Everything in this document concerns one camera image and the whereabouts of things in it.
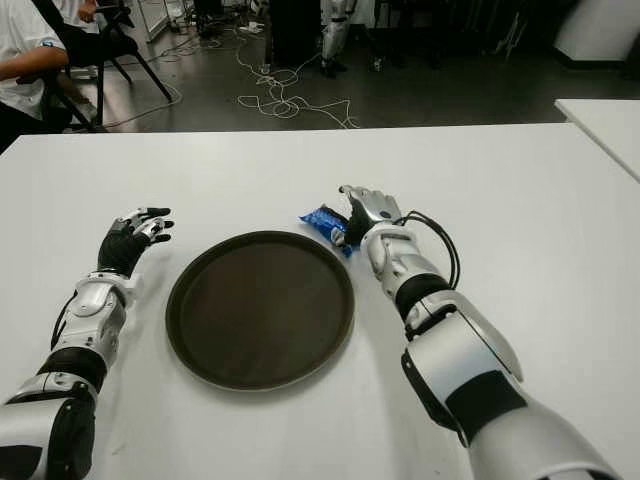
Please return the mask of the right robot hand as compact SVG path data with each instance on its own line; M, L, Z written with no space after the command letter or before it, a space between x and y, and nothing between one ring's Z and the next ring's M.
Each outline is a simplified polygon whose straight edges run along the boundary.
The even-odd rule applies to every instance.
M342 185L339 192L346 196L351 206L345 232L345 241L350 246L359 246L376 224L393 223L402 216L395 198L381 191Z

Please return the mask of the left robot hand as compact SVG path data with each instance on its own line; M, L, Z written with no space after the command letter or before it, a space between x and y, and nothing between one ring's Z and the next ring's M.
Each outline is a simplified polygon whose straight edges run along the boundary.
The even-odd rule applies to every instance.
M114 220L99 249L97 271L130 278L144 252L168 242L170 208L143 207Z

